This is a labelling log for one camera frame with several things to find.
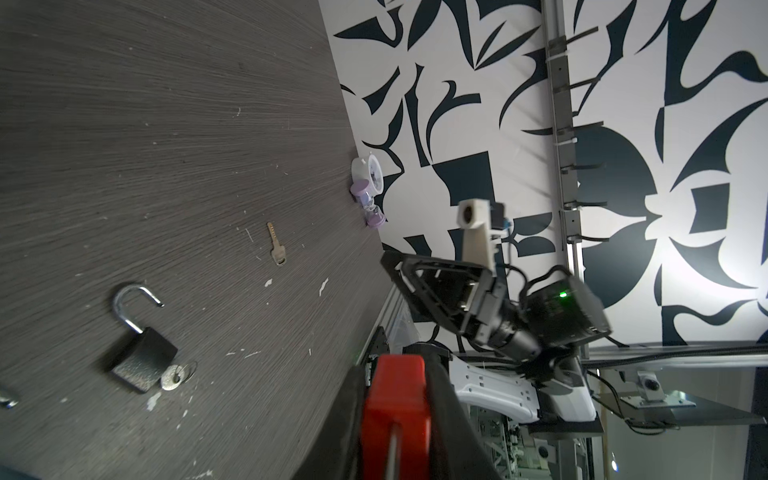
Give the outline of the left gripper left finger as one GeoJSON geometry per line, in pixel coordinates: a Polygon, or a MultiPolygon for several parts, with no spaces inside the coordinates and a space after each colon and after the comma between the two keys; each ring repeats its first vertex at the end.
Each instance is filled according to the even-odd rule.
{"type": "Polygon", "coordinates": [[[361,479],[361,426],[365,405],[365,367],[346,374],[319,434],[293,479],[361,479]]]}

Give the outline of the red padlock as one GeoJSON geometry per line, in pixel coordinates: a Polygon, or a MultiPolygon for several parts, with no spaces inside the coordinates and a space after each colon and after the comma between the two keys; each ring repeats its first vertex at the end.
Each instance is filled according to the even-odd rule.
{"type": "Polygon", "coordinates": [[[430,436],[424,359],[379,357],[362,416],[362,477],[383,479],[394,452],[400,479],[429,478],[430,436]]]}

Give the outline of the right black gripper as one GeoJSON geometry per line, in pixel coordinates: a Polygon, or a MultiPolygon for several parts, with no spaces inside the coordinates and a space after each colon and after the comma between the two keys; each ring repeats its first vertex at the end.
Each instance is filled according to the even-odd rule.
{"type": "Polygon", "coordinates": [[[478,264],[384,251],[380,264],[418,321],[473,342],[510,341],[508,291],[478,264]]]}

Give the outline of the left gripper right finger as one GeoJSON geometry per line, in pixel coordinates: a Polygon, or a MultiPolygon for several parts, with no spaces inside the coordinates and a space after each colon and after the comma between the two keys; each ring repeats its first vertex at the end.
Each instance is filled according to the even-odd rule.
{"type": "Polygon", "coordinates": [[[425,364],[431,427],[430,479],[500,479],[463,410],[437,354],[425,364]]]}

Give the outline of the small brass key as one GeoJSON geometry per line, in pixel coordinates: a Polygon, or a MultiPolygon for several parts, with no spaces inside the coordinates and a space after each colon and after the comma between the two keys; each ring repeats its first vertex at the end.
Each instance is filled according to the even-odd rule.
{"type": "Polygon", "coordinates": [[[271,257],[276,265],[282,266],[286,263],[286,249],[285,247],[280,243],[274,225],[272,222],[267,223],[267,229],[270,235],[270,239],[272,242],[272,249],[271,249],[271,257]]]}

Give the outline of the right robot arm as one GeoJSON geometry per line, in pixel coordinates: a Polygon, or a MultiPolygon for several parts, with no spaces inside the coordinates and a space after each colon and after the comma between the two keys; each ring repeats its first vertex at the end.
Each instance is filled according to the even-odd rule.
{"type": "Polygon", "coordinates": [[[381,264],[409,306],[438,326],[505,358],[565,422],[597,413],[577,359],[611,327],[601,301],[562,265],[526,280],[516,301],[478,264],[387,251],[381,264]]]}

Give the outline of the small black padlock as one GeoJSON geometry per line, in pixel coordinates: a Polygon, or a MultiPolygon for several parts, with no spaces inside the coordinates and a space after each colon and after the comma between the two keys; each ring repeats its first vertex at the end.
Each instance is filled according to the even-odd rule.
{"type": "Polygon", "coordinates": [[[113,314],[134,335],[110,363],[109,373],[141,394],[156,386],[164,391],[175,390],[195,375],[198,364],[177,362],[178,348],[171,341],[157,330],[140,326],[131,318],[124,300],[132,293],[141,293],[158,308],[164,307],[164,303],[143,284],[126,284],[117,290],[111,301],[113,314]]]}

